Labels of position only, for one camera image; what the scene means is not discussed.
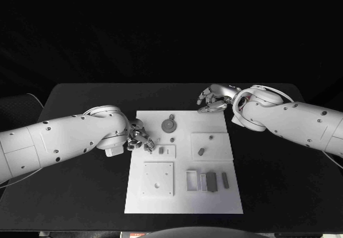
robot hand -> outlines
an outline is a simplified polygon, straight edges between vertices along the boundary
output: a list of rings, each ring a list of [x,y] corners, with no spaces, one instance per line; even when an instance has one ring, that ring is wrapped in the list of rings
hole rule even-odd
[[[131,122],[131,131],[128,134],[128,146],[126,146],[126,150],[134,150],[135,148],[139,148],[141,145],[144,144],[144,150],[151,152],[154,150],[154,142],[145,132],[145,129],[142,127],[142,122],[139,119],[134,119]]]
[[[216,113],[226,109],[227,104],[232,104],[240,88],[233,86],[223,86],[211,84],[200,93],[197,98],[197,105],[200,105],[203,98],[206,98],[207,106],[197,110],[199,113]]]

black table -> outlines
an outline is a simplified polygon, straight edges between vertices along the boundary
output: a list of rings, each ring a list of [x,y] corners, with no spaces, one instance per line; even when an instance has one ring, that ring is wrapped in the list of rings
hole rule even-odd
[[[197,110],[206,84],[59,84],[39,121],[116,105],[128,119],[137,110]],[[232,83],[242,89],[252,84]],[[263,84],[302,102],[291,84]],[[46,167],[10,186],[0,202],[0,229],[31,231],[155,231],[217,226],[250,232],[343,232],[343,177],[320,151],[268,131],[230,122],[243,214],[124,214],[131,152],[106,157],[93,149]]]

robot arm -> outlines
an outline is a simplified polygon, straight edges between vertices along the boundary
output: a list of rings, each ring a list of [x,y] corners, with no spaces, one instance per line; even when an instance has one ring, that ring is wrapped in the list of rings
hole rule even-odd
[[[268,129],[281,138],[343,157],[343,113],[291,99],[284,103],[265,88],[240,90],[211,84],[197,98],[197,104],[203,98],[207,103],[197,112],[220,112],[230,103],[235,124],[255,131]]]
[[[122,145],[144,144],[151,152],[154,143],[142,123],[131,124],[115,106],[102,106],[83,115],[43,121],[0,132],[0,182],[53,165],[90,151],[105,150],[106,156],[124,153]]]

white platform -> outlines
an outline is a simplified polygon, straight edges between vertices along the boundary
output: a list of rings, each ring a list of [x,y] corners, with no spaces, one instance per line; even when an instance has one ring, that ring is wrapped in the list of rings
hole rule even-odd
[[[161,123],[174,115],[177,124],[173,133],[164,133]],[[142,147],[134,149],[131,155],[125,213],[197,213],[197,214],[242,214],[233,157],[229,150],[227,160],[194,161],[191,158],[191,133],[227,133],[223,113],[199,114],[197,111],[137,111],[137,118],[157,145],[174,145],[174,159],[167,155],[160,159]],[[173,194],[171,196],[144,196],[141,181],[147,162],[173,163]],[[197,171],[197,191],[187,191],[186,171]],[[217,192],[203,192],[200,174],[216,173]],[[222,172],[226,172],[229,189],[223,188]]]

black chair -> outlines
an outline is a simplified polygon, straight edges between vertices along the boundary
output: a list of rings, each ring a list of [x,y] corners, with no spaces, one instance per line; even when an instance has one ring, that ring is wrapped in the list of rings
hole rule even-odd
[[[43,105],[30,93],[0,98],[0,132],[36,124],[41,110]],[[0,188],[0,198],[4,190],[5,187]]]

